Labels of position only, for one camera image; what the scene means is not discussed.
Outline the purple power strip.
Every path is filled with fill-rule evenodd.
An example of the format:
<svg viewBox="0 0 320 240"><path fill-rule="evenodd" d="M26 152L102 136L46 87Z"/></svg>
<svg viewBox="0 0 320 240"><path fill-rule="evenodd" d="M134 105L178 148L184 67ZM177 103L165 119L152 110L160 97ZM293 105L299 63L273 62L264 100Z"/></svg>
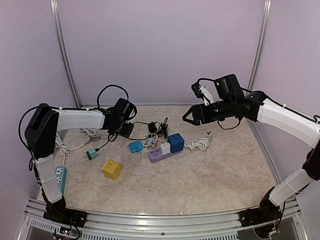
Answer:
<svg viewBox="0 0 320 240"><path fill-rule="evenodd" d="M170 152L170 153L167 153L167 154L163 154L162 153L162 149L161 148L158 148L158 149L154 149L154 150L151 150L148 152L148 159L151 163L156 163L156 162L159 162L159 161L162 161L164 159L167 159L167 158L170 158L170 157L173 157L175 155L178 155L180 154L181 151L178 151L178 152Z"/></svg>

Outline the white USB charger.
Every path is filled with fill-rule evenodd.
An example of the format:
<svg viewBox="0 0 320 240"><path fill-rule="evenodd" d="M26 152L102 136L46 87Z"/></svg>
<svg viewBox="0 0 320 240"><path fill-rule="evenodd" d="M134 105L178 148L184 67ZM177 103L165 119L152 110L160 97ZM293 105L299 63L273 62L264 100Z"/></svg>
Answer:
<svg viewBox="0 0 320 240"><path fill-rule="evenodd" d="M162 143L160 145L162 155L167 155L171 153L171 145L169 142Z"/></svg>

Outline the dark blue cube socket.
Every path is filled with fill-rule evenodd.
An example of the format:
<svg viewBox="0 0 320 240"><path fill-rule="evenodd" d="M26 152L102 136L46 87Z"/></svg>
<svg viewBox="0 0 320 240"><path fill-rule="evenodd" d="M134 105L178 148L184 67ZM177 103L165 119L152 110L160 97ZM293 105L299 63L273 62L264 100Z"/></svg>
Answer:
<svg viewBox="0 0 320 240"><path fill-rule="evenodd" d="M170 152L177 153L184 149L185 140L179 133L169 135L167 142L170 144Z"/></svg>

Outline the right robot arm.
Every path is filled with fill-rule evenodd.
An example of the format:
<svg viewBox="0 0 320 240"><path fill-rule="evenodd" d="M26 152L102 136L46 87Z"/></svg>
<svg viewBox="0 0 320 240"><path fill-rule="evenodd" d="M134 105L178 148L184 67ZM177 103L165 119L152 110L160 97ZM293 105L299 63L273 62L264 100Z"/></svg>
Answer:
<svg viewBox="0 0 320 240"><path fill-rule="evenodd" d="M281 131L309 148L301 167L273 186L257 207L239 213L242 227L280 222L286 201L320 179L320 117L296 111L261 90L241 87L235 74L216 79L201 77L190 88L203 102L192 105L182 116L183 121L200 126L220 124L228 118L239 123L246 119Z"/></svg>

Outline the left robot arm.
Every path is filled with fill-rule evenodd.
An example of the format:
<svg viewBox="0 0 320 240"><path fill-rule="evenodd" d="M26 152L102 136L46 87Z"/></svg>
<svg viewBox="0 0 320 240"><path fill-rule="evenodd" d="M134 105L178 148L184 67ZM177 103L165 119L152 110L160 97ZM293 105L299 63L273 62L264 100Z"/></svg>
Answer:
<svg viewBox="0 0 320 240"><path fill-rule="evenodd" d="M137 115L137 107L126 97L119 98L109 108L103 108L99 103L96 107L86 109L55 107L41 103L25 113L30 112L33 115L25 130L18 131L18 136L30 153L28 168L34 172L45 201L43 217L79 227L85 223L87 213L67 208L64 194L57 181L54 152L58 147L58 132L95 129L106 130L109 139L117 136L128 138L134 128L130 121Z"/></svg>

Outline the teal USB charger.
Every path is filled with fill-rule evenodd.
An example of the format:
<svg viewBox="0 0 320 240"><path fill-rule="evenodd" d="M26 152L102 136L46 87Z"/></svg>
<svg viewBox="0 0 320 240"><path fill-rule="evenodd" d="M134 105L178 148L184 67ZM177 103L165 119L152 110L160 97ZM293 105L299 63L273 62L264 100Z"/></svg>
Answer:
<svg viewBox="0 0 320 240"><path fill-rule="evenodd" d="M98 156L97 150L96 149L90 149L85 152L85 155L89 161L95 159Z"/></svg>

